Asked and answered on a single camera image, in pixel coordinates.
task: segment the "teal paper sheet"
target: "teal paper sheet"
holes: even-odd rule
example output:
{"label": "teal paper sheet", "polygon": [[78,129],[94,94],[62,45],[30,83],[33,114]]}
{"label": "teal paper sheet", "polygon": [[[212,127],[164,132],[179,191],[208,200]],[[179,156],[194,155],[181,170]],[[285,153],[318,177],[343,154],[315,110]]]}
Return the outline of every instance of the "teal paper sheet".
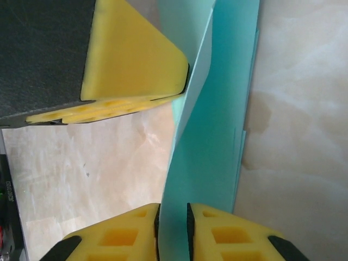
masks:
{"label": "teal paper sheet", "polygon": [[188,202],[232,211],[258,8],[259,0],[216,1],[209,75],[174,149],[165,184],[159,220],[161,261],[189,261]]}

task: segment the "light blue paper sheet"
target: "light blue paper sheet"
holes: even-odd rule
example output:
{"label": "light blue paper sheet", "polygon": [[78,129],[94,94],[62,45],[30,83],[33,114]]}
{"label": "light blue paper sheet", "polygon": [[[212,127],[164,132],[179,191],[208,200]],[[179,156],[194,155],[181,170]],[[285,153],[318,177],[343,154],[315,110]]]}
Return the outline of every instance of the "light blue paper sheet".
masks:
{"label": "light blue paper sheet", "polygon": [[216,2],[210,72],[174,150],[161,203],[161,261],[189,260],[188,202],[232,211],[258,7],[259,0]]}
{"label": "light blue paper sheet", "polygon": [[173,149],[207,79],[212,55],[211,19],[215,0],[159,0],[161,32],[186,55],[190,77],[185,95],[172,102]]}

